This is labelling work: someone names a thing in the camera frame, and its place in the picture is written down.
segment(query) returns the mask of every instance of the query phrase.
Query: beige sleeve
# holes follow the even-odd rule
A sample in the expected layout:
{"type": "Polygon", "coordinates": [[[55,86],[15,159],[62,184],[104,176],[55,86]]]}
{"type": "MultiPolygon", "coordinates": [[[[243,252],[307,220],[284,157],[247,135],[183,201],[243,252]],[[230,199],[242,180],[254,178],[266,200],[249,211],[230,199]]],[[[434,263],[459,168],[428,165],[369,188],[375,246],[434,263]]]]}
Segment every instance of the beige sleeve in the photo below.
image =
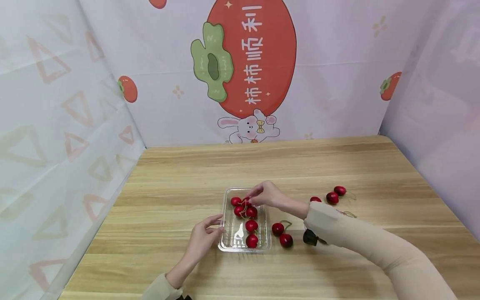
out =
{"type": "Polygon", "coordinates": [[[320,202],[311,202],[305,226],[328,244],[357,252],[379,266],[399,300],[457,299],[422,251],[380,227],[344,216],[320,202]]]}
{"type": "Polygon", "coordinates": [[[174,289],[165,278],[165,274],[160,274],[146,289],[141,300],[177,300],[182,295],[182,289],[174,289]]]}

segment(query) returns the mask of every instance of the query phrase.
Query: wooden table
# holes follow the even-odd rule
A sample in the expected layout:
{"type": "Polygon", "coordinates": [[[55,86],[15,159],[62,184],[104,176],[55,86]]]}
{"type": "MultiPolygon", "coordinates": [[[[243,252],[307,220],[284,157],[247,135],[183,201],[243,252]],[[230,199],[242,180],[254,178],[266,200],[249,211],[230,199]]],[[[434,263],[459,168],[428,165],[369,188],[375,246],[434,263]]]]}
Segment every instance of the wooden table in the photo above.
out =
{"type": "MultiPolygon", "coordinates": [[[[227,187],[270,179],[303,201],[335,185],[354,192],[339,209],[410,241],[459,299],[480,297],[480,245],[386,137],[153,148],[144,152],[61,300],[139,299],[182,256],[193,225],[222,208],[227,187]]],[[[194,300],[396,299],[389,279],[356,253],[314,248],[288,219],[294,247],[268,254],[214,248],[187,279],[194,300]]]]}

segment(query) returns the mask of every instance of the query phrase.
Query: plastic tray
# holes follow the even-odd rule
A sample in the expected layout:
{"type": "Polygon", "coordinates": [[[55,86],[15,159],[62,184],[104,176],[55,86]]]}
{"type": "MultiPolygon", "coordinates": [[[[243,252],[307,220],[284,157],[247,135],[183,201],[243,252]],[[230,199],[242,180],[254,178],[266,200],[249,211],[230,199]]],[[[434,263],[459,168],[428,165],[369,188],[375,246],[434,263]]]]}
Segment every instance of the plastic tray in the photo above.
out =
{"type": "Polygon", "coordinates": [[[257,207],[258,216],[255,221],[258,223],[256,236],[258,237],[257,248],[248,248],[245,244],[245,239],[249,235],[245,229],[245,222],[247,219],[236,216],[233,213],[234,207],[230,203],[232,197],[240,197],[241,199],[247,196],[250,188],[229,188],[225,191],[223,199],[223,222],[225,232],[220,238],[218,248],[224,252],[243,252],[243,253],[263,253],[272,247],[272,237],[270,234],[270,221],[268,218],[268,211],[265,205],[257,207]]]}

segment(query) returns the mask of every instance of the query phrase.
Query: cartoon rabbit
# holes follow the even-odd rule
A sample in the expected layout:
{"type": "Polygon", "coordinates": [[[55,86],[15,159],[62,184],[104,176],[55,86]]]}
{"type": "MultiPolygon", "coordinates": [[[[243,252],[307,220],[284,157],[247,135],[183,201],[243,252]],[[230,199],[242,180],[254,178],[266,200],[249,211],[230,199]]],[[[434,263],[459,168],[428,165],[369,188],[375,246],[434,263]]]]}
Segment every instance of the cartoon rabbit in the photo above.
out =
{"type": "Polygon", "coordinates": [[[275,116],[266,117],[259,109],[253,111],[252,116],[244,119],[237,118],[220,118],[218,126],[220,128],[234,127],[238,129],[230,135],[230,143],[243,143],[242,138],[250,140],[250,143],[259,143],[267,137],[277,137],[280,135],[280,129],[274,127],[276,123],[275,116]]]}

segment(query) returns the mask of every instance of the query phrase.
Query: fabric wall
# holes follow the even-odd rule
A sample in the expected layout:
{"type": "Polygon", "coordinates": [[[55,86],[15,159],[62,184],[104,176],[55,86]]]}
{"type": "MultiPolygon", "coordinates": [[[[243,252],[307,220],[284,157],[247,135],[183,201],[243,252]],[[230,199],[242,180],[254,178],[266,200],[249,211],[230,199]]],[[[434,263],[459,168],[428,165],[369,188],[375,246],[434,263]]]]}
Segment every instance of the fabric wall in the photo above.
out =
{"type": "Polygon", "coordinates": [[[56,299],[144,150],[78,1],[2,2],[0,103],[0,298],[56,299]]]}
{"type": "Polygon", "coordinates": [[[145,144],[170,146],[377,134],[435,1],[80,2],[145,144]]]}
{"type": "Polygon", "coordinates": [[[423,26],[381,133],[480,240],[480,3],[441,2],[423,26]]]}

